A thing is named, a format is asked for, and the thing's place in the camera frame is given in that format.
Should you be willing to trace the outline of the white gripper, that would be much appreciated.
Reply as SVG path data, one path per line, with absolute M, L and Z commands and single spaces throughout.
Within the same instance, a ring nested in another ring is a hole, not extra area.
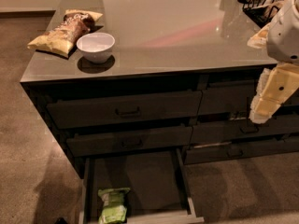
M 269 57 L 285 62 L 262 71 L 251 101 L 249 119 L 264 124 L 299 89 L 299 0 L 287 0 L 247 45 L 267 48 Z

